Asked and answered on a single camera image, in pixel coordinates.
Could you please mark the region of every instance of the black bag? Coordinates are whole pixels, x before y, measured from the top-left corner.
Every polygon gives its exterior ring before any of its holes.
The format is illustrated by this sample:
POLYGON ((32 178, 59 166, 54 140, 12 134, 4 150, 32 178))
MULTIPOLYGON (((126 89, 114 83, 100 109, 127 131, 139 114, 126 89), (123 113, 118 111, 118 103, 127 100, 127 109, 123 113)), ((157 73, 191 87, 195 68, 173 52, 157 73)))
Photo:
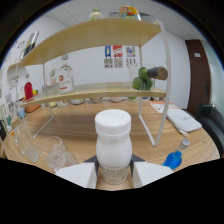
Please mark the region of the black bag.
POLYGON ((2 124, 2 121, 5 124, 4 120, 0 120, 0 137, 1 137, 2 141, 4 141, 4 139, 6 137, 6 132, 5 132, 5 128, 4 128, 3 124, 2 124))

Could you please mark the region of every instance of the green fruit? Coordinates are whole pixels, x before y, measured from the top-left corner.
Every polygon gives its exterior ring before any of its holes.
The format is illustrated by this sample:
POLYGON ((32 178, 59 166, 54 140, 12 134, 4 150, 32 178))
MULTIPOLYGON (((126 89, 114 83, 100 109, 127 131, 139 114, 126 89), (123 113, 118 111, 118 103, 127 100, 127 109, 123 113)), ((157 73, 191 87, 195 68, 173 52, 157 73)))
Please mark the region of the green fruit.
POLYGON ((138 70, 138 76, 139 78, 141 78, 142 80, 146 80, 147 79, 147 68, 145 67, 141 67, 139 70, 138 70))
POLYGON ((139 89, 141 85, 142 85, 142 80, 139 77, 134 78, 132 88, 139 89))
POLYGON ((146 80, 146 90, 150 90, 152 86, 153 86, 153 79, 147 77, 147 80, 146 80))

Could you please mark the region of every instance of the bottle cap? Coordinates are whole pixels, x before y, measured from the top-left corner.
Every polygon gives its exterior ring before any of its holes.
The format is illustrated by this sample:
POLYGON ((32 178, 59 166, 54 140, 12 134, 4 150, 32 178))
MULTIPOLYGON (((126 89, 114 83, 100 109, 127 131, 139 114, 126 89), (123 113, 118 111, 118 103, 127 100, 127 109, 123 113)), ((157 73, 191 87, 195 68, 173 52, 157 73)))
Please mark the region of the bottle cap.
POLYGON ((96 115, 95 127, 97 134, 103 138, 123 138, 131 131, 131 116, 123 110, 104 110, 96 115))
POLYGON ((186 149, 188 146, 190 145, 190 142, 188 139, 184 138, 181 143, 180 143, 180 147, 182 149, 186 149))

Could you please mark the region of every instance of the door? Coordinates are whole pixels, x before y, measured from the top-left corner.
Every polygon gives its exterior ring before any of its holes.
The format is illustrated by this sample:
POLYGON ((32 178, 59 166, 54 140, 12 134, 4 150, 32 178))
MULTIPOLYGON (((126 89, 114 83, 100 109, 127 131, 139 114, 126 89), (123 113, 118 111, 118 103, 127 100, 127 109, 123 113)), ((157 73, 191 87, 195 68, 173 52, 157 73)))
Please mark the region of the door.
POLYGON ((191 88, 187 111, 196 117, 200 104, 209 104, 211 79, 208 59, 200 40, 186 40, 190 67, 191 88))

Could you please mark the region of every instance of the white bottle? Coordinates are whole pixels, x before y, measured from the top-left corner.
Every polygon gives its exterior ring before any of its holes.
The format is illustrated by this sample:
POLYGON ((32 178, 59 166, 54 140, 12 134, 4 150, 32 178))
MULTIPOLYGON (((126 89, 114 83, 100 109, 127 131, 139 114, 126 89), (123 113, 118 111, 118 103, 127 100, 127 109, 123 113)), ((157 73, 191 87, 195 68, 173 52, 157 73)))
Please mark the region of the white bottle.
POLYGON ((123 110, 104 110, 96 115, 95 127, 102 176, 109 184, 120 184, 127 178, 132 157, 131 116, 123 110))
POLYGON ((63 65, 59 69, 59 90, 61 94, 71 93, 75 91, 73 82, 72 68, 67 64, 68 55, 62 56, 63 65))

